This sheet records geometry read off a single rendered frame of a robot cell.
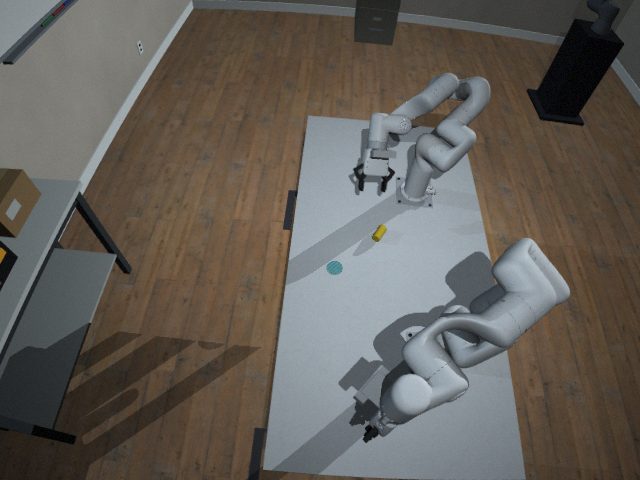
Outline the cyan circle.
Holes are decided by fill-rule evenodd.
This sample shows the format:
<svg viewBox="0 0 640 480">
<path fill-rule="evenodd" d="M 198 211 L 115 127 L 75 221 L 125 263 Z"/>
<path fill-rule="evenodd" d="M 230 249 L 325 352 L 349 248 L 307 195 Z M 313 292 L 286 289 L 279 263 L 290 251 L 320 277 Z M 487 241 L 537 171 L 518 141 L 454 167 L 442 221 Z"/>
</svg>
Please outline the cyan circle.
<svg viewBox="0 0 640 480">
<path fill-rule="evenodd" d="M 338 261 L 331 261 L 327 265 L 327 270 L 333 275 L 340 274 L 343 270 L 342 264 Z"/>
</svg>

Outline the yellow cylinder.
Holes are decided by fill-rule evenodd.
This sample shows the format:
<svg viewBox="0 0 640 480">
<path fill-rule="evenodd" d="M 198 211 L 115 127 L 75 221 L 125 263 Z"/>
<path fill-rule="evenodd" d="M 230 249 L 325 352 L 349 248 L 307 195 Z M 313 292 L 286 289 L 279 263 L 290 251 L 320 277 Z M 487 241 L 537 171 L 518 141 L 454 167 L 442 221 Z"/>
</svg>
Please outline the yellow cylinder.
<svg viewBox="0 0 640 480">
<path fill-rule="evenodd" d="M 380 225 L 376 230 L 376 232 L 374 233 L 374 235 L 372 236 L 372 239 L 376 242 L 379 242 L 379 240 L 381 239 L 381 237 L 383 236 L 386 230 L 387 230 L 386 226 Z"/>
</svg>

